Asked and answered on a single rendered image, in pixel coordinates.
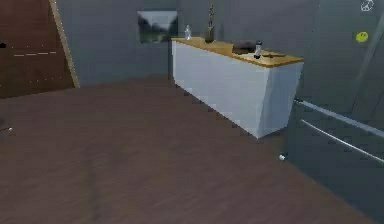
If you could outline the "white counter with wooden top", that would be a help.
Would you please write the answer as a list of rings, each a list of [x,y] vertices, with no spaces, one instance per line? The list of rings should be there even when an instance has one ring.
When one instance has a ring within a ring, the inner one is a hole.
[[[288,125],[304,60],[266,58],[264,50],[232,53],[233,45],[200,37],[171,40],[175,84],[256,138]]]

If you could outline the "dark brown pan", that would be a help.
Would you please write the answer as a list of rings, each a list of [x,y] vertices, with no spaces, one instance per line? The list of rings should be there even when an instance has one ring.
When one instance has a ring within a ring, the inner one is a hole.
[[[254,53],[256,43],[251,41],[241,41],[233,44],[232,53],[237,55]]]

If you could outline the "dark vase with twigs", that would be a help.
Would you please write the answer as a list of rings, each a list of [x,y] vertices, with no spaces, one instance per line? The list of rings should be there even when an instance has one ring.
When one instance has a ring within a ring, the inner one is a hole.
[[[214,41],[214,2],[210,1],[208,29],[204,41],[212,43]]]

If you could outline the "framed landscape picture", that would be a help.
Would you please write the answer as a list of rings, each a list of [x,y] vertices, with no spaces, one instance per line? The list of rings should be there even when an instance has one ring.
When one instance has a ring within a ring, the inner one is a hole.
[[[138,11],[139,39],[142,44],[168,42],[178,35],[178,13],[173,10]]]

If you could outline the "dark grey fridge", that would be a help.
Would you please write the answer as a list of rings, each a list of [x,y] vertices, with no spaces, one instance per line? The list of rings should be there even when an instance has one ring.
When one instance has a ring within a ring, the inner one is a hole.
[[[300,120],[384,159],[384,0],[319,0],[284,151],[305,174],[384,224],[384,164]],[[359,43],[355,36],[367,32]]]

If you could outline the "brown wooden door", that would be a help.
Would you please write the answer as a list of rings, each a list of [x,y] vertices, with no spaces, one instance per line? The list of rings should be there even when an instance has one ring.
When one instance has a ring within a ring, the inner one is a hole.
[[[0,99],[75,86],[49,0],[0,0],[0,41]]]

